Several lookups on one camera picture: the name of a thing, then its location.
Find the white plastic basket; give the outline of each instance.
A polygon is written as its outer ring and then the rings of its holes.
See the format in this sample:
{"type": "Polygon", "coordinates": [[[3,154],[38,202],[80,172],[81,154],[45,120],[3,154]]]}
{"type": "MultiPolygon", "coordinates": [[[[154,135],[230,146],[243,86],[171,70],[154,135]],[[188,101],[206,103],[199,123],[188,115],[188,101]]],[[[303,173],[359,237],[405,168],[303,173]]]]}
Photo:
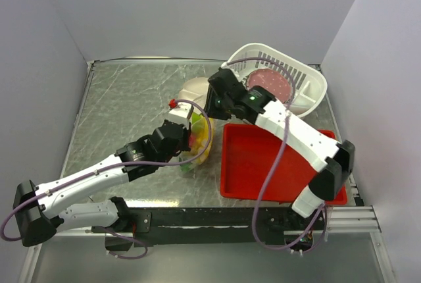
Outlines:
{"type": "MultiPolygon", "coordinates": [[[[280,63],[292,75],[296,89],[295,97],[291,104],[291,112],[299,118],[303,118],[311,113],[320,104],[326,94],[328,83],[319,71],[306,64],[300,63],[265,44],[247,44],[238,49],[230,59],[228,59],[228,62],[247,57],[271,59],[280,63]]],[[[227,67],[226,63],[228,62],[222,64],[222,67],[227,67]]],[[[278,72],[281,71],[281,69],[275,65],[264,61],[243,61],[241,63],[232,64],[229,68],[234,71],[239,80],[245,85],[247,84],[248,75],[256,69],[270,68],[278,72]]],[[[285,73],[280,73],[288,80],[285,73]]]]}

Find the cable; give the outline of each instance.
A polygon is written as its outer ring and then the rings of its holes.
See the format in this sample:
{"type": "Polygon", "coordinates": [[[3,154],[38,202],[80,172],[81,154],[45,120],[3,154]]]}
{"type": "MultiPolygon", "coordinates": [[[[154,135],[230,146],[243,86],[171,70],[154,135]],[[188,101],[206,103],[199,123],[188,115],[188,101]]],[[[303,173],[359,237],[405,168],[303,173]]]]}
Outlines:
{"type": "MultiPolygon", "coordinates": [[[[5,228],[6,228],[7,223],[10,221],[10,219],[17,212],[19,212],[21,209],[23,209],[27,205],[29,205],[29,204],[31,204],[31,203],[39,200],[39,199],[42,199],[43,197],[46,197],[49,194],[52,194],[52,193],[57,192],[57,191],[59,191],[63,188],[66,188],[66,187],[71,186],[75,183],[78,183],[79,181],[82,181],[83,179],[89,178],[89,177],[94,176],[98,173],[102,173],[102,172],[108,171],[110,169],[118,168],[118,167],[129,167],[129,166],[139,166],[139,165],[153,165],[153,166],[160,166],[160,167],[179,166],[179,165],[184,165],[186,163],[190,163],[190,162],[196,160],[197,158],[199,158],[207,150],[207,148],[208,148],[208,146],[209,146],[209,144],[211,143],[211,140],[212,140],[211,121],[209,120],[209,117],[208,117],[207,113],[205,112],[205,110],[202,109],[202,107],[200,105],[198,105],[196,102],[192,102],[192,101],[185,100],[185,99],[178,99],[178,100],[175,100],[175,102],[176,103],[189,103],[189,104],[193,105],[194,107],[196,107],[202,113],[202,115],[204,116],[204,118],[206,120],[206,123],[208,125],[209,135],[208,135],[208,139],[206,141],[205,147],[196,156],[194,156],[190,159],[184,160],[184,161],[179,161],[179,162],[174,162],[174,163],[163,163],[163,162],[154,162],[154,161],[126,161],[124,163],[117,163],[117,164],[114,164],[114,165],[109,165],[109,166],[106,166],[106,167],[103,167],[103,168],[99,168],[99,169],[97,169],[96,173],[95,172],[89,172],[87,174],[79,176],[79,177],[77,177],[77,178],[75,178],[71,181],[68,181],[66,183],[61,184],[60,186],[57,186],[55,188],[52,188],[52,189],[48,190],[48,192],[41,193],[41,194],[38,194],[34,197],[31,197],[30,199],[27,199],[26,201],[22,202],[20,205],[16,206],[12,210],[12,212],[1,223],[0,238],[7,241],[7,242],[15,242],[15,241],[21,240],[22,239],[21,237],[8,237],[5,234],[5,228]]],[[[109,230],[107,228],[104,228],[104,230],[109,232],[110,234],[113,234],[112,230],[109,230]]],[[[127,239],[127,240],[133,242],[133,239],[128,238],[128,237],[124,237],[122,235],[118,235],[116,237],[119,237],[119,238],[122,238],[122,239],[127,239]]],[[[145,253],[142,254],[141,257],[143,257],[146,254],[146,252],[147,252],[147,248],[145,247],[145,253]]],[[[123,257],[123,256],[118,256],[118,257],[120,259],[133,259],[133,258],[139,259],[140,258],[140,257],[123,257]]]]}
{"type": "MultiPolygon", "coordinates": [[[[289,81],[291,82],[291,97],[288,100],[287,104],[285,105],[287,111],[289,111],[289,108],[291,107],[292,101],[295,97],[295,81],[292,77],[292,75],[279,63],[277,63],[276,61],[273,61],[272,59],[266,59],[266,58],[260,58],[260,57],[249,57],[249,58],[244,58],[244,59],[237,59],[235,61],[230,61],[229,63],[227,63],[228,66],[232,65],[232,64],[236,64],[236,63],[242,63],[244,61],[264,61],[264,62],[268,62],[276,67],[278,67],[279,69],[281,69],[285,75],[288,77],[289,81]]],[[[282,156],[284,155],[285,149],[287,147],[287,139],[288,139],[288,132],[289,132],[289,118],[290,118],[291,114],[287,113],[287,116],[285,117],[285,131],[284,131],[284,138],[282,140],[282,144],[281,147],[279,148],[278,154],[276,155],[276,158],[274,160],[274,163],[272,165],[272,167],[269,170],[268,175],[266,176],[266,178],[264,179],[262,188],[260,189],[259,192],[259,196],[257,197],[256,200],[256,205],[255,208],[253,209],[253,217],[251,219],[251,231],[253,233],[253,237],[255,238],[256,242],[258,242],[261,246],[265,247],[266,249],[270,249],[270,250],[285,250],[285,249],[289,249],[290,247],[292,247],[293,245],[295,245],[296,243],[298,243],[300,241],[301,238],[303,238],[307,232],[309,232],[309,230],[312,228],[314,222],[316,222],[316,219],[318,217],[318,215],[320,214],[323,205],[319,206],[319,208],[317,209],[316,214],[314,214],[312,220],[310,221],[309,225],[306,227],[306,229],[304,230],[304,232],[298,236],[298,238],[296,240],[294,240],[293,242],[290,242],[287,245],[279,245],[279,246],[274,246],[274,245],[266,245],[264,242],[262,242],[259,238],[259,235],[257,234],[257,229],[256,229],[256,221],[257,221],[257,215],[259,214],[259,207],[260,204],[262,202],[262,198],[264,193],[266,192],[266,189],[275,173],[276,168],[279,165],[279,162],[281,161],[282,156]]]]}

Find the white panel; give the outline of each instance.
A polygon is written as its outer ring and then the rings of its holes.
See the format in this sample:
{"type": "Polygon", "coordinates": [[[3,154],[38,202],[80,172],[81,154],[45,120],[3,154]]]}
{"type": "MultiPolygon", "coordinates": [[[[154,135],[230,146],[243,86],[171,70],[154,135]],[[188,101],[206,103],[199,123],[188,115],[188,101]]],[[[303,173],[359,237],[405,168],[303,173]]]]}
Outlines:
{"type": "Polygon", "coordinates": [[[400,282],[421,278],[420,0],[356,0],[323,61],[400,282]]]}
{"type": "Polygon", "coordinates": [[[87,60],[227,59],[261,42],[320,63],[354,0],[52,0],[87,60]]]}
{"type": "MultiPolygon", "coordinates": [[[[86,63],[49,0],[0,0],[0,219],[16,187],[59,177],[86,63]]],[[[14,219],[7,234],[18,234],[14,219]]],[[[0,241],[2,282],[17,282],[27,252],[0,241]]]]}

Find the metal table surface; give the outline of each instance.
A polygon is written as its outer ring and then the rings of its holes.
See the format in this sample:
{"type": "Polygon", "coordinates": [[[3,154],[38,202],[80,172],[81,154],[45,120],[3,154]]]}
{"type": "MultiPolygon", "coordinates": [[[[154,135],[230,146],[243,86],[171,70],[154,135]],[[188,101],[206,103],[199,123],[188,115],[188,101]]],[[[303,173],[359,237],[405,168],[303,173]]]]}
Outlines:
{"type": "MultiPolygon", "coordinates": [[[[151,134],[164,121],[168,102],[177,97],[183,83],[194,77],[211,76],[220,63],[188,60],[94,63],[64,176],[94,165],[126,143],[151,134]]],[[[327,98],[305,121],[316,129],[333,130],[338,135],[327,98]]],[[[104,201],[120,196],[129,207],[252,207],[254,201],[227,199],[219,192],[225,123],[216,122],[210,156],[193,171],[182,173],[179,167],[160,168],[129,184],[93,194],[91,199],[104,201]]],[[[354,205],[349,181],[346,186],[349,205],[354,205]]]]}

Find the purple cable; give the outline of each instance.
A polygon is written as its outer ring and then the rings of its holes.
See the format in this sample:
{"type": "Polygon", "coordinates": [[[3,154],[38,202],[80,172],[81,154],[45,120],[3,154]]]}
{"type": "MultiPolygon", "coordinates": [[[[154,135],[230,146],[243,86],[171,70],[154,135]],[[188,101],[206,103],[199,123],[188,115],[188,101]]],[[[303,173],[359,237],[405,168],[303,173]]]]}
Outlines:
{"type": "MultiPolygon", "coordinates": [[[[244,59],[237,59],[234,61],[230,61],[229,63],[227,63],[228,66],[230,66],[231,64],[237,64],[237,63],[242,63],[244,61],[264,61],[264,62],[268,62],[276,67],[278,67],[279,69],[281,69],[285,75],[288,77],[289,81],[291,82],[291,97],[290,100],[288,100],[287,104],[285,105],[287,111],[289,110],[289,108],[291,107],[292,101],[294,100],[295,97],[295,81],[292,77],[292,75],[279,63],[277,63],[276,61],[273,61],[272,59],[266,59],[266,58],[260,58],[260,57],[249,57],[249,58],[244,58],[244,59]]],[[[314,214],[312,220],[310,221],[309,225],[306,227],[306,229],[304,230],[304,232],[297,237],[296,240],[294,240],[293,242],[290,242],[287,245],[279,245],[279,246],[274,246],[274,245],[266,245],[264,242],[262,242],[259,238],[259,235],[257,234],[257,229],[256,229],[256,221],[257,221],[257,215],[259,214],[259,207],[260,204],[262,202],[262,198],[264,193],[266,192],[266,189],[275,173],[276,168],[279,165],[279,162],[281,161],[282,156],[284,155],[285,149],[287,147],[287,139],[288,139],[288,132],[289,132],[289,117],[290,114],[287,113],[287,116],[285,117],[285,133],[284,133],[284,138],[282,140],[282,144],[281,147],[278,151],[278,154],[276,155],[276,158],[274,160],[274,163],[272,165],[272,167],[269,170],[268,175],[266,176],[266,178],[264,179],[262,188],[260,189],[259,192],[259,196],[257,197],[256,200],[256,205],[255,208],[253,209],[253,217],[251,219],[251,231],[253,233],[253,236],[255,238],[255,240],[263,247],[265,247],[266,249],[270,249],[270,250],[285,250],[288,249],[290,247],[292,247],[293,245],[295,245],[296,243],[298,243],[301,238],[303,238],[307,232],[309,232],[309,230],[312,228],[313,224],[316,222],[316,219],[318,217],[318,215],[320,214],[324,204],[322,204],[321,206],[319,206],[319,208],[317,209],[316,214],[314,214]]]]}
{"type": "MultiPolygon", "coordinates": [[[[211,121],[209,120],[209,117],[206,114],[205,110],[203,110],[202,107],[200,105],[198,105],[196,102],[192,102],[192,101],[185,100],[185,99],[178,99],[178,100],[176,100],[176,103],[189,103],[189,104],[193,105],[194,107],[196,107],[202,113],[202,115],[204,116],[204,118],[206,120],[206,123],[208,125],[209,136],[208,136],[208,139],[206,141],[205,147],[196,156],[194,156],[194,157],[192,157],[190,159],[187,159],[187,160],[184,160],[184,161],[175,162],[175,163],[162,163],[162,162],[154,162],[154,161],[126,161],[124,163],[117,163],[117,164],[114,164],[114,165],[110,165],[110,166],[106,166],[106,167],[103,167],[103,168],[99,168],[98,169],[98,173],[102,173],[102,172],[108,171],[110,169],[118,168],[118,167],[139,166],[139,165],[153,165],[153,166],[160,166],[160,167],[165,167],[165,166],[179,166],[179,165],[184,165],[186,163],[190,163],[190,162],[196,160],[197,158],[199,158],[205,152],[205,150],[209,147],[209,144],[211,143],[211,140],[212,140],[211,121]]],[[[64,184],[61,184],[60,186],[57,186],[55,188],[50,189],[49,190],[49,193],[57,192],[57,191],[59,191],[59,190],[61,190],[63,188],[66,188],[68,186],[71,186],[71,185],[73,185],[75,183],[78,183],[79,181],[82,181],[83,179],[89,178],[90,176],[94,176],[94,175],[96,175],[95,172],[89,172],[89,173],[84,174],[84,175],[82,175],[82,176],[80,176],[78,178],[75,178],[75,179],[73,179],[71,181],[68,181],[68,182],[66,182],[64,184]]],[[[42,199],[45,196],[47,196],[47,193],[39,194],[37,196],[31,197],[30,199],[27,199],[26,201],[22,202],[20,205],[16,206],[12,210],[12,212],[1,223],[1,226],[0,226],[0,238],[3,239],[3,240],[5,240],[5,241],[7,241],[7,242],[15,242],[15,241],[21,240],[21,237],[14,237],[13,238],[13,237],[6,236],[6,234],[5,234],[5,228],[6,228],[7,223],[10,221],[10,219],[17,212],[19,212],[25,206],[31,204],[34,201],[37,201],[39,199],[42,199]]],[[[112,233],[112,230],[109,230],[109,229],[106,229],[106,228],[104,228],[104,229],[105,229],[105,231],[109,232],[110,234],[113,234],[112,233]]],[[[124,237],[122,235],[118,235],[117,237],[123,238],[123,239],[126,238],[127,240],[133,242],[133,239],[128,238],[128,237],[124,237]]],[[[123,256],[118,256],[118,257],[121,258],[121,259],[139,259],[139,258],[143,257],[146,254],[146,252],[143,253],[141,256],[138,256],[138,257],[124,257],[124,258],[123,258],[123,256]]]]}

